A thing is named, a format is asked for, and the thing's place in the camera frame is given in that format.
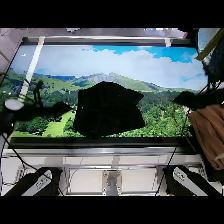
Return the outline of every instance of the brown cloth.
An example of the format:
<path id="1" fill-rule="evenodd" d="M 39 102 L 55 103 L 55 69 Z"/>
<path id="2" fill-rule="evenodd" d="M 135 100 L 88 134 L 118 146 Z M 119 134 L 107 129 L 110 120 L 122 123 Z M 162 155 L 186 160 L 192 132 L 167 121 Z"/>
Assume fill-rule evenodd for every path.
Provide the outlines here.
<path id="1" fill-rule="evenodd" d="M 224 108 L 221 105 L 207 106 L 190 113 L 189 119 L 212 167 L 224 169 L 224 158 L 215 159 L 224 153 Z"/>

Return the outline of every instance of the blue sky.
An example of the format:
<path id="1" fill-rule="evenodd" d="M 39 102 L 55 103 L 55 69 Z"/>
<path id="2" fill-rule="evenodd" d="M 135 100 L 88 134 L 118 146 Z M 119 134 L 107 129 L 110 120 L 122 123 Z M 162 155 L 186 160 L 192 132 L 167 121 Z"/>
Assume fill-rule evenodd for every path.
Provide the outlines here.
<path id="1" fill-rule="evenodd" d="M 21 46 L 12 68 L 27 71 L 36 46 Z M 88 76 L 111 72 L 167 88 L 199 90 L 207 83 L 194 48 L 45 45 L 35 69 L 44 75 Z"/>

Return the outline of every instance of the white cloud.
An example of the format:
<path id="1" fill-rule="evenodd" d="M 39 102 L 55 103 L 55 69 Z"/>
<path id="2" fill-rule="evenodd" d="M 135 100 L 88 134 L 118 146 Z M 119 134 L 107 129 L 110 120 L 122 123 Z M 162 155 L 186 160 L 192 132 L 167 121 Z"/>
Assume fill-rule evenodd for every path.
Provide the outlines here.
<path id="1" fill-rule="evenodd" d="M 144 49 L 115 54 L 113 50 L 93 51 L 92 46 L 44 46 L 36 67 L 49 75 L 88 76 L 115 72 L 135 80 L 169 88 L 200 89 L 207 83 L 201 62 L 172 62 L 168 57 L 154 58 Z M 189 78 L 183 82 L 181 77 Z"/>

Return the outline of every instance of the forest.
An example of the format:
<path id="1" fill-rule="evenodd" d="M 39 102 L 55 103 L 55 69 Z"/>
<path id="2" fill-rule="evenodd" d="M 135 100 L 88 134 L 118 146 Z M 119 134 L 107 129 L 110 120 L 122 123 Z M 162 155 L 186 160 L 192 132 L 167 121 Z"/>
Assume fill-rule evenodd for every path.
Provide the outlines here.
<path id="1" fill-rule="evenodd" d="M 21 76 L 8 76 L 1 86 L 0 91 L 0 111 L 3 108 L 5 99 L 9 97 L 18 97 L 23 79 Z M 33 99 L 33 88 L 38 79 L 33 79 L 30 85 L 27 97 Z M 41 98 L 44 104 L 55 104 L 63 101 L 70 105 L 72 110 L 63 114 L 57 120 L 53 117 L 44 116 L 36 117 L 29 122 L 17 122 L 13 136 L 25 137 L 83 137 L 80 133 L 74 132 L 73 121 L 78 104 L 78 91 L 85 88 L 83 80 L 63 81 L 56 78 L 48 78 L 49 81 L 44 81 L 44 88 L 41 90 Z M 149 91 L 140 91 L 144 97 L 139 102 L 138 107 L 145 121 L 145 127 L 111 135 L 111 137 L 172 137 L 180 136 L 181 127 L 185 120 L 186 108 L 174 105 L 172 100 L 180 94 L 178 90 L 159 90 L 150 89 Z"/>

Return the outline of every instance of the display screen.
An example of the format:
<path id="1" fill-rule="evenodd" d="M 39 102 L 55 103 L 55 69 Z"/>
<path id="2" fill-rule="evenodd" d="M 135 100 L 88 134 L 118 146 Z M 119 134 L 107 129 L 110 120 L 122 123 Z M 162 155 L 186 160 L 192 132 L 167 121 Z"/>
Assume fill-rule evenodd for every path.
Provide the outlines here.
<path id="1" fill-rule="evenodd" d="M 18 97 L 36 46 L 21 46 L 0 87 L 0 110 L 4 101 Z M 72 130 L 78 91 L 106 81 L 144 94 L 138 107 L 146 126 L 109 137 L 180 136 L 186 108 L 173 105 L 182 91 L 197 92 L 207 84 L 196 49 L 162 46 L 44 45 L 26 96 L 43 81 L 43 104 L 63 101 L 72 110 L 57 120 L 35 117 L 17 122 L 13 137 L 83 137 Z"/>

